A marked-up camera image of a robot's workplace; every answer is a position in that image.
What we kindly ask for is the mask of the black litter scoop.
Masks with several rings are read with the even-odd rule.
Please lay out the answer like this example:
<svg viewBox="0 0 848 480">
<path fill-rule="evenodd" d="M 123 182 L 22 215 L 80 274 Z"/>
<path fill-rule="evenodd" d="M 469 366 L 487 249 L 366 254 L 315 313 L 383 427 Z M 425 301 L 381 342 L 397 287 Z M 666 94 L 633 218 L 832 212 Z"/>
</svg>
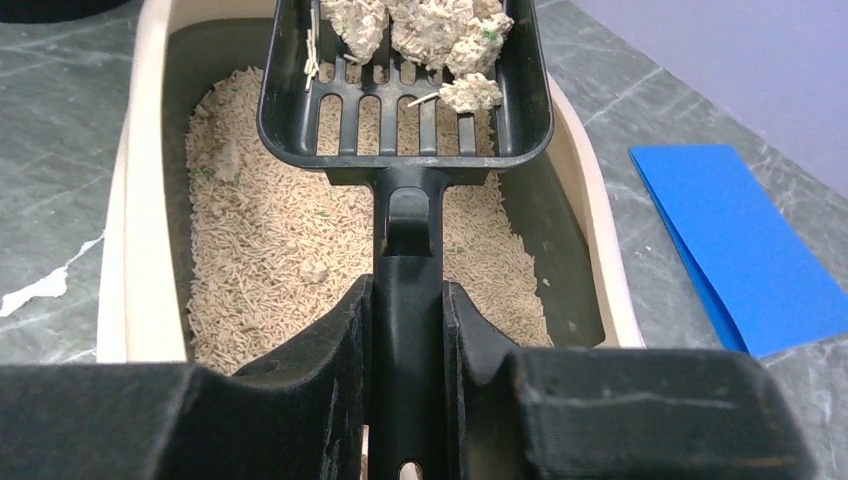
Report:
<svg viewBox="0 0 848 480">
<path fill-rule="evenodd" d="M 337 78 L 308 86 L 307 59 L 343 62 L 341 43 L 330 38 L 312 47 L 317 3 L 281 1 L 257 117 L 267 149 L 287 164 L 325 172 L 335 185 L 366 185 L 374 195 L 374 294 L 369 379 L 369 475 L 395 479 L 407 463 L 428 479 L 456 472 L 455 392 L 446 383 L 443 323 L 443 208 L 449 185 L 477 185 L 492 170 L 538 157 L 553 133 L 548 81 L 530 1 L 503 5 L 514 26 L 505 41 L 496 80 L 503 95 L 495 112 L 498 152 L 476 147 L 471 116 L 459 118 L 459 151 L 436 148 L 436 111 L 419 116 L 414 156 L 398 149 L 399 103 L 431 91 L 426 73 L 400 81 L 400 57 L 381 51 L 389 80 Z"/>
</svg>

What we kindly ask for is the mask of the litter clump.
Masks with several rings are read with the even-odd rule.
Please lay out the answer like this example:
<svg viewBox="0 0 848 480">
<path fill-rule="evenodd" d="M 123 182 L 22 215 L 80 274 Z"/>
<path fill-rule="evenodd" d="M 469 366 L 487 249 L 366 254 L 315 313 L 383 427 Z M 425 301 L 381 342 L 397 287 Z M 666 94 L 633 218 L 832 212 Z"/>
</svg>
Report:
<svg viewBox="0 0 848 480">
<path fill-rule="evenodd" d="M 458 114 L 476 113 L 503 101 L 493 79 L 506 36 L 514 20 L 499 1 L 321 1 L 349 51 L 343 57 L 364 65 L 373 60 L 384 32 L 405 60 L 454 77 L 440 89 L 413 101 L 441 99 Z"/>
</svg>

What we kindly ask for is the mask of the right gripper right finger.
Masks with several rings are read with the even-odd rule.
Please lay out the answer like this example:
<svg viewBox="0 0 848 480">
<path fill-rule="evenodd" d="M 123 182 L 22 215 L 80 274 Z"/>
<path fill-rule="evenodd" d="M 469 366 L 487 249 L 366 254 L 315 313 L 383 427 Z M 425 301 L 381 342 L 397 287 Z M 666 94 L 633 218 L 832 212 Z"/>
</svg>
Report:
<svg viewBox="0 0 848 480">
<path fill-rule="evenodd" d="M 769 372 L 744 353 L 520 347 L 443 296 L 449 479 L 811 479 Z"/>
</svg>

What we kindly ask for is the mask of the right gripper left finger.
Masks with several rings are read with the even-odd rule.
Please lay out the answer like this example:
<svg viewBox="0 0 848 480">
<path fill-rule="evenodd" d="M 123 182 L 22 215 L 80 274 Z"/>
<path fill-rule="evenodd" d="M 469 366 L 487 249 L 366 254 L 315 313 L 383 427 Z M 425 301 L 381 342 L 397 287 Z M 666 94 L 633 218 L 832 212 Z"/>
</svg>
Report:
<svg viewBox="0 0 848 480">
<path fill-rule="evenodd" d="M 356 479 L 372 280 L 226 376 L 196 363 L 5 365 L 5 479 Z"/>
</svg>

